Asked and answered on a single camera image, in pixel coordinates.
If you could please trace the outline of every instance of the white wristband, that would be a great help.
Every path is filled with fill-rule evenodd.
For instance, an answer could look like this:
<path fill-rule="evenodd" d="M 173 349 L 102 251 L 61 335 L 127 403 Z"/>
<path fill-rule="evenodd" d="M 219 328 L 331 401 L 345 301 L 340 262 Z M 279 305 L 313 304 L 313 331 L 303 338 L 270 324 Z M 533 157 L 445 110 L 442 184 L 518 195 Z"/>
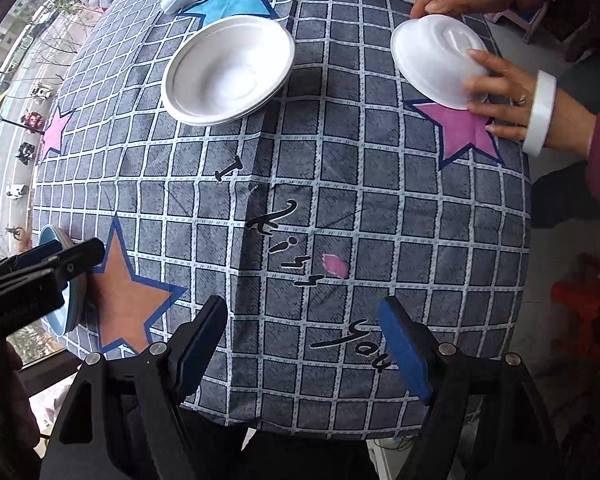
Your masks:
<path fill-rule="evenodd" d="M 539 70 L 529 125 L 526 127 L 526 139 L 522 143 L 522 151 L 528 155 L 540 155 L 544 146 L 544 140 L 549 133 L 551 116 L 554 114 L 555 87 L 555 77 Z"/>

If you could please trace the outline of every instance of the floor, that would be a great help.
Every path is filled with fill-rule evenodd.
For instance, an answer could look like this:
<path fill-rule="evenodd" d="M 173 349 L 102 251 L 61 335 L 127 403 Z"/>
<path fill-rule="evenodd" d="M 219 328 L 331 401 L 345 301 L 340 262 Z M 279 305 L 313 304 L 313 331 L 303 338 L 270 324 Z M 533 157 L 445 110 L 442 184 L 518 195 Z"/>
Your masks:
<path fill-rule="evenodd" d="M 490 24 L 490 28 L 502 56 L 529 73 L 544 70 L 559 77 L 570 67 L 564 61 L 562 44 L 542 28 L 530 45 L 522 43 L 522 31 L 505 18 Z M 535 181 L 576 160 L 574 156 L 544 149 L 538 158 L 529 160 L 531 179 Z M 563 308 L 551 302 L 549 291 L 554 282 L 573 270 L 579 253 L 600 257 L 600 221 L 570 221 L 550 230 L 533 230 L 531 248 L 523 304 L 510 350 L 524 359 L 561 440 L 570 424 L 581 416 L 581 406 L 573 399 L 580 396 L 598 368 L 552 350 L 552 339 L 564 333 L 569 318 Z M 382 459 L 389 471 L 385 478 L 395 478 L 408 451 L 388 450 L 397 445 L 389 440 L 381 445 Z M 450 475 L 453 480 L 462 477 L 453 471 Z"/>

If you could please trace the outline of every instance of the bolt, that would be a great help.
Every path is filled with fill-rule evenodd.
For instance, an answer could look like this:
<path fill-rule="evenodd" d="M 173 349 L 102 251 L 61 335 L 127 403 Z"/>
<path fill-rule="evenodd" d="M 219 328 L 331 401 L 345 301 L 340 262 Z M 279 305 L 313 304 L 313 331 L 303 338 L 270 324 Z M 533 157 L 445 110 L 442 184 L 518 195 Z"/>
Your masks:
<path fill-rule="evenodd" d="M 149 354 L 151 354 L 151 355 L 164 354 L 166 349 L 167 349 L 167 345 L 165 345 L 163 342 L 157 342 L 157 343 L 154 343 L 151 346 L 149 346 Z"/>
<path fill-rule="evenodd" d="M 451 343 L 440 343 L 440 346 L 438 347 L 438 352 L 446 356 L 453 355 L 456 353 L 456 347 L 453 346 Z"/>
<path fill-rule="evenodd" d="M 88 365 L 94 365 L 100 360 L 100 354 L 97 352 L 92 352 L 87 357 L 84 358 L 84 362 Z"/>
<path fill-rule="evenodd" d="M 504 360 L 511 366 L 518 366 L 522 362 L 520 356 L 518 354 L 514 354 L 513 352 L 509 352 L 507 355 L 505 355 Z"/>

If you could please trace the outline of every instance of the street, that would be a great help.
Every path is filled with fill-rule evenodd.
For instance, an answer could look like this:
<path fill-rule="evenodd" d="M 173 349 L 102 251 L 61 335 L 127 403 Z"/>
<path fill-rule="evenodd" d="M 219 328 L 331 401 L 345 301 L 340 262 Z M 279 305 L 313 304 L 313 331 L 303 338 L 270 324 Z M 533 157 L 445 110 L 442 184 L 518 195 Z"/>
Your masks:
<path fill-rule="evenodd" d="M 0 109 L 3 118 L 19 123 L 20 117 L 27 110 L 39 112 L 45 119 L 49 117 L 55 93 L 61 83 L 58 75 L 64 76 L 68 71 L 67 65 L 75 55 L 72 51 L 77 51 L 87 37 L 94 23 L 93 19 L 91 17 L 91 22 L 86 22 L 89 25 L 85 25 L 60 16 L 33 43 L 14 74 L 8 97 Z M 47 101 L 28 97 L 33 84 L 39 80 L 54 90 L 54 95 Z M 0 123 L 0 258 L 18 252 L 18 241 L 11 234 L 6 234 L 5 228 L 30 229 L 29 196 L 11 200 L 5 192 L 11 184 L 26 184 L 29 189 L 33 188 L 35 161 L 25 166 L 15 155 L 22 142 L 37 147 L 40 137 L 40 134 L 32 134 L 24 128 Z"/>

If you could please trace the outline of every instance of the red stool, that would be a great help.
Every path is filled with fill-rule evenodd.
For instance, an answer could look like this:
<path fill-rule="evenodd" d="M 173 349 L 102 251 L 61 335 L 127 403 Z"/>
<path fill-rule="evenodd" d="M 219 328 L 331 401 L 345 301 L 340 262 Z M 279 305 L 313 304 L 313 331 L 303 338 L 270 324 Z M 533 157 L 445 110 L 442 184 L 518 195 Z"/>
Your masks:
<path fill-rule="evenodd" d="M 576 334 L 555 339 L 552 346 L 600 361 L 600 259 L 580 254 L 578 266 L 577 282 L 555 282 L 551 288 L 551 299 L 578 315 Z"/>

